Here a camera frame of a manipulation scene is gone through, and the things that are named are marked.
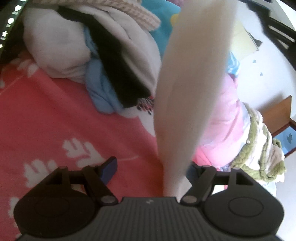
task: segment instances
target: blue fabric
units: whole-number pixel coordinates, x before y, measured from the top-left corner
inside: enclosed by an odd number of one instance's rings
[[[191,183],[191,185],[194,185],[194,183],[197,182],[200,173],[201,167],[192,162],[186,172],[186,178]]]
[[[124,108],[118,100],[97,52],[97,46],[92,41],[89,30],[84,28],[84,37],[92,56],[86,67],[85,85],[99,112],[111,114],[121,112]]]
[[[240,62],[235,58],[232,52],[229,53],[227,62],[227,73],[233,74],[235,77],[238,76],[240,69]]]
[[[181,8],[166,0],[142,0],[142,6],[154,13],[161,20],[160,27],[151,31],[150,34],[154,38],[162,58],[165,53],[170,34],[173,30],[171,24],[172,16],[178,14],[181,11]],[[226,72],[237,76],[239,66],[239,61],[234,57],[233,53],[230,52]]]

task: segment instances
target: ribbed black surface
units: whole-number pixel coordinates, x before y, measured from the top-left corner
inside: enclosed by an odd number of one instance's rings
[[[104,207],[76,234],[57,239],[22,236],[19,241],[239,241],[210,226],[196,208],[184,207],[175,198],[125,198]],[[252,241],[279,241],[277,237]]]

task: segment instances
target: red blanket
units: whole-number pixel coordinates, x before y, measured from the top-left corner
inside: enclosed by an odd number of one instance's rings
[[[118,199],[163,192],[153,116],[97,112],[84,85],[49,78],[28,53],[1,70],[0,154],[0,240],[20,234],[16,202],[58,166],[78,170],[115,156],[108,187]]]

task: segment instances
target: white floor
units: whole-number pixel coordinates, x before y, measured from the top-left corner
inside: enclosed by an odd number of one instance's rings
[[[278,231],[283,241],[296,240],[296,152],[285,159],[285,182],[276,184],[276,196],[285,210],[285,217]]]
[[[296,71],[263,34],[256,14],[242,2],[238,2],[237,18],[255,39],[263,42],[259,51],[241,61],[237,89],[240,100],[262,111],[292,95],[291,112],[296,115]]]

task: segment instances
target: white leaf pattern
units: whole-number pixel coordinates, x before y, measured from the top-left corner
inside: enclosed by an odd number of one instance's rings
[[[37,64],[35,63],[30,64],[27,70],[27,77],[30,78],[38,69],[39,69],[39,66]]]
[[[23,69],[27,68],[30,63],[31,63],[30,59],[26,59],[26,60],[22,61],[19,64],[19,66],[17,67],[17,70],[20,71],[20,70],[23,70]]]
[[[3,89],[5,87],[5,82],[3,79],[0,79],[0,89]]]
[[[13,218],[13,210],[14,210],[18,201],[19,201],[18,197],[11,197],[9,200],[10,209],[8,210],[8,216],[10,218]]]
[[[76,164],[79,168],[92,164],[102,164],[106,160],[90,142],[81,143],[76,138],[72,138],[71,141],[65,140],[63,149],[67,151],[67,157],[78,159]]]
[[[24,176],[27,178],[26,187],[32,188],[54,171],[57,168],[57,164],[54,160],[50,160],[47,164],[44,164],[42,161],[36,159],[31,164],[25,163],[24,168]]]
[[[10,63],[13,65],[19,65],[21,62],[22,62],[21,58],[15,58],[15,59],[11,60]]]

